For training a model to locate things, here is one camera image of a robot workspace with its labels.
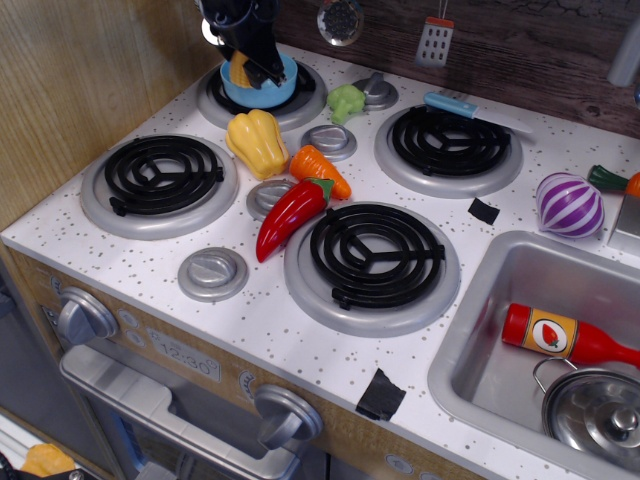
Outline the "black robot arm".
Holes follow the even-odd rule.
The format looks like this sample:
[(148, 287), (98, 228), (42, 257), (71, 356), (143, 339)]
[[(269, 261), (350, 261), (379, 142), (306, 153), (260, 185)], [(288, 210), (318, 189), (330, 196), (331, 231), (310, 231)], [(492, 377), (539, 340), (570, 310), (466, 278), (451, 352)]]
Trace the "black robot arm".
[(196, 6), (222, 56), (231, 61), (239, 52), (247, 58), (243, 69), (252, 87), (260, 89), (266, 80), (280, 87), (286, 81), (273, 33), (279, 1), (204, 0)]

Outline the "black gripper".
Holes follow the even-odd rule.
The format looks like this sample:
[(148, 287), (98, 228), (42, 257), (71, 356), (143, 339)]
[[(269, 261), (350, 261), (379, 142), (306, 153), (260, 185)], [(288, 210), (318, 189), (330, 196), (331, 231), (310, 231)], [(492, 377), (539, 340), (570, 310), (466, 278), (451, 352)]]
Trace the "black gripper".
[(249, 58), (243, 70), (253, 89), (260, 90), (267, 80), (276, 86), (287, 80), (273, 34), (279, 1), (203, 0), (199, 10), (217, 45)]

